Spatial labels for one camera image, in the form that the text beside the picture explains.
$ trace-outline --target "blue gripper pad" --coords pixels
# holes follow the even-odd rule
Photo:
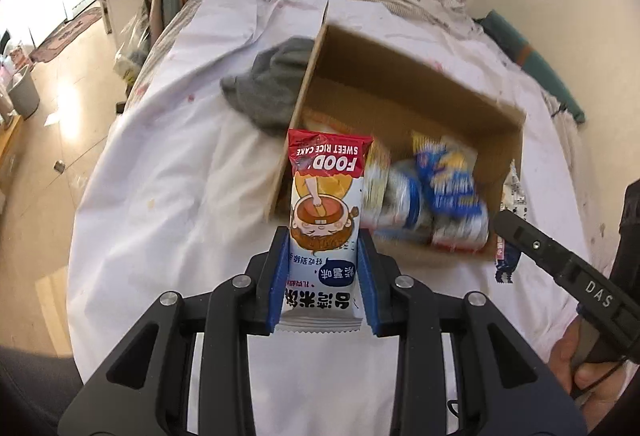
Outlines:
[[[371,268],[369,267],[369,257],[367,257],[367,251],[360,236],[358,236],[358,283],[360,285],[360,294],[362,295],[367,324],[371,327],[374,335],[379,335],[380,316],[378,315],[378,293],[376,292]]]
[[[284,236],[282,246],[280,247],[280,257],[273,279],[271,281],[271,289],[269,290],[269,313],[267,315],[267,326],[273,333],[276,324],[280,322],[280,312],[282,311],[282,299],[284,298],[284,289],[289,276],[289,233]]]

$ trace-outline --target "cartoon character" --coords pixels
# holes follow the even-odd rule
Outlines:
[[[358,207],[348,209],[340,198],[349,190],[351,177],[336,184],[333,177],[301,177],[296,174],[296,189],[301,198],[291,211],[291,236],[305,250],[322,252],[343,246],[353,232]],[[331,187],[338,196],[319,192]]]

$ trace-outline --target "white laundry basket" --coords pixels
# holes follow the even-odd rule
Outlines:
[[[14,75],[12,82],[9,98],[14,103],[15,110],[27,119],[38,109],[40,103],[40,95],[31,78],[29,67],[23,66]]]

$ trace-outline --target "black handheld tool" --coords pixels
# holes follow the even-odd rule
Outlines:
[[[496,214],[493,228],[578,300],[582,322],[574,369],[583,362],[640,363],[640,181],[626,190],[611,279],[512,212]],[[572,397],[582,393],[575,387]]]
[[[213,292],[163,293],[73,400],[60,436],[188,436],[186,411],[197,332],[204,332],[198,433],[255,436],[247,335],[268,336],[280,317],[289,231]],[[444,436],[447,397],[441,333],[450,333],[458,436],[584,436],[580,411],[550,369],[480,292],[455,298],[401,275],[358,238],[358,281],[367,322],[396,336],[398,375],[392,436]],[[279,384],[274,384],[274,391]]]

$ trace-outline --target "white sheet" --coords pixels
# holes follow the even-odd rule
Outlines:
[[[525,109],[529,219],[588,257],[540,87],[505,69],[484,44],[370,2],[204,0],[143,100],[114,124],[76,215],[68,318],[84,380],[163,291],[210,291],[268,248],[274,225],[263,210],[282,140],[232,110],[219,80],[292,35],[315,37],[327,1],[332,21],[440,63],[478,92]],[[543,358],[574,316],[575,302],[526,257],[513,285],[495,282],[492,261],[404,266],[437,292],[485,292]],[[350,334],[277,332],[249,347],[258,434],[388,434],[395,340],[376,339],[364,326]]]

